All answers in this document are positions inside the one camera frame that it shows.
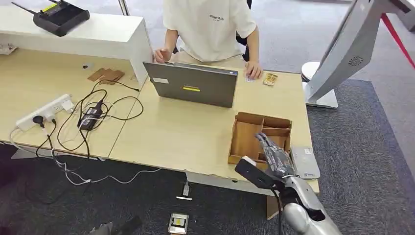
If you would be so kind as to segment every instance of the floor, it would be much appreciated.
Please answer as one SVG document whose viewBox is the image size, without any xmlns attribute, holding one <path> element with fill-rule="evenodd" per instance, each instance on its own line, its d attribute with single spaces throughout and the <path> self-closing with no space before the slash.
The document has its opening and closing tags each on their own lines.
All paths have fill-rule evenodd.
<svg viewBox="0 0 415 235">
<path fill-rule="evenodd" d="M 41 9 L 46 0 L 19 0 Z M 91 12 L 122 14 L 116 0 L 72 0 Z M 162 0 L 128 0 L 130 14 L 144 16 L 153 48 L 164 44 Z M 305 62 L 319 61 L 337 30 L 349 1 L 254 0 L 252 14 L 260 29 L 260 60 L 264 68 L 298 72 Z M 9 4 L 0 0 L 0 4 Z M 391 21 L 409 53 L 415 58 L 415 33 L 396 15 Z M 385 109 L 399 145 L 415 178 L 415 70 L 381 23 L 372 61 L 352 79 L 371 81 Z"/>
<path fill-rule="evenodd" d="M 371 82 L 350 79 L 336 93 L 339 109 L 307 108 L 322 173 L 320 201 L 345 235 L 415 234 L 415 182 Z M 0 227 L 13 235 L 85 235 L 101 223 L 120 227 L 135 215 L 142 227 L 132 235 L 164 235 L 172 212 L 190 216 L 189 235 L 278 234 L 278 219 L 266 220 L 264 195 L 191 184 L 193 200 L 178 200 L 185 174 L 170 170 L 142 173 L 127 185 L 105 180 L 76 187 L 52 161 L 10 160 L 6 151 L 0 152 L 0 173 L 9 169 L 16 178 L 0 189 Z M 110 160 L 60 160 L 85 164 L 77 173 L 93 180 L 111 174 L 127 181 L 150 170 Z M 284 220 L 282 227 L 281 235 L 293 234 Z"/>
</svg>

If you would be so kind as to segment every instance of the chair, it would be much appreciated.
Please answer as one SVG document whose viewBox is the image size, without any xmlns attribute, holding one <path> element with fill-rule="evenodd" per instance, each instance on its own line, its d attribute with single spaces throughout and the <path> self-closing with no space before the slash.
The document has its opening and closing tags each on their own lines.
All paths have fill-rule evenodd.
<svg viewBox="0 0 415 235">
<path fill-rule="evenodd" d="M 247 0 L 247 4 L 249 9 L 252 5 L 252 0 Z M 245 46 L 245 54 L 242 55 L 245 61 L 249 61 L 249 48 L 248 48 L 248 41 L 246 38 L 241 38 L 238 33 L 236 33 L 236 41 L 240 44 Z M 173 54 L 176 54 L 178 52 L 177 47 L 174 48 Z"/>
</svg>

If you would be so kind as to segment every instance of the laptop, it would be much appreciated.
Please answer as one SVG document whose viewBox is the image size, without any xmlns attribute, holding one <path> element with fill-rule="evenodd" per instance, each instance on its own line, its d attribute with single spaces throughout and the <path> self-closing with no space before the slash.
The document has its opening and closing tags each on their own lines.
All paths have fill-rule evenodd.
<svg viewBox="0 0 415 235">
<path fill-rule="evenodd" d="M 238 71 L 143 62 L 159 96 L 231 108 Z"/>
</svg>

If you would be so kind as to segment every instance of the small cardboard item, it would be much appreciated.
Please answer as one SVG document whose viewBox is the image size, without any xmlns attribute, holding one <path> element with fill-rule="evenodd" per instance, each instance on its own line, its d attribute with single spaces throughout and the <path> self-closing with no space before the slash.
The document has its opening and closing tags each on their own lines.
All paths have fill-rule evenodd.
<svg viewBox="0 0 415 235">
<path fill-rule="evenodd" d="M 101 81 L 99 84 L 113 85 L 115 83 L 114 81 L 118 81 L 122 76 L 124 76 L 124 72 L 122 71 L 107 69 L 105 74 L 99 78 Z"/>
<path fill-rule="evenodd" d="M 233 124 L 228 163 L 237 164 L 243 156 L 248 156 L 258 168 L 266 169 L 264 150 L 255 135 L 263 132 L 289 153 L 291 126 L 287 119 L 239 112 Z"/>
<path fill-rule="evenodd" d="M 119 79 L 121 79 L 125 75 L 125 73 L 123 71 L 120 71 L 120 70 L 115 70 L 114 74 L 116 75 L 116 78 L 112 82 L 108 83 L 110 85 L 114 85 L 115 82 L 117 82 Z"/>
<path fill-rule="evenodd" d="M 88 80 L 94 82 L 98 80 L 102 75 L 104 75 L 106 69 L 100 68 L 96 72 L 94 72 L 91 76 L 88 77 Z"/>
</svg>

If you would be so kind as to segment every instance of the person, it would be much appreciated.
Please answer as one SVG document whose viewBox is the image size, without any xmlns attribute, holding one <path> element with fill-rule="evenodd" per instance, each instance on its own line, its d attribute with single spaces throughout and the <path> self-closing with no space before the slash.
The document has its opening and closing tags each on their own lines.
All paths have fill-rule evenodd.
<svg viewBox="0 0 415 235">
<path fill-rule="evenodd" d="M 245 0 L 163 0 L 163 23 L 165 44 L 154 51 L 155 62 L 245 68 L 251 79 L 262 76 L 258 26 Z M 248 62 L 242 58 L 236 33 L 247 38 Z M 172 55 L 179 36 L 181 51 Z"/>
</svg>

